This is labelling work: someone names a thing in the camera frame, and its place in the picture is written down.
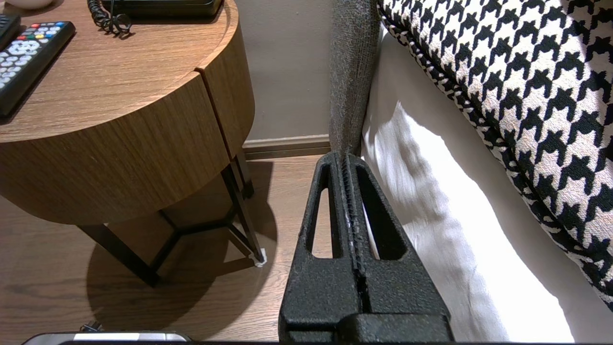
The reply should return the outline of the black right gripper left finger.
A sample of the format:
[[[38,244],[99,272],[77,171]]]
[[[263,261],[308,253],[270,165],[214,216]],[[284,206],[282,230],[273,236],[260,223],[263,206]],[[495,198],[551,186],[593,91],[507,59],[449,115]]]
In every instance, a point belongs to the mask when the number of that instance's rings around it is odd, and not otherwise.
[[[316,164],[279,312],[282,343],[366,343],[368,225],[352,154]],[[328,192],[331,258],[313,254],[321,194]]]

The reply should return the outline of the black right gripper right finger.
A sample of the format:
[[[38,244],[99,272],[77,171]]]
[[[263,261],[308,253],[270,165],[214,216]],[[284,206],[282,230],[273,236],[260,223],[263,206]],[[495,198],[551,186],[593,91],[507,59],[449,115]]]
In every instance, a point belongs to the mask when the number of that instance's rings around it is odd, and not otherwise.
[[[450,317],[368,165],[344,158],[350,249],[362,305],[370,313]]]

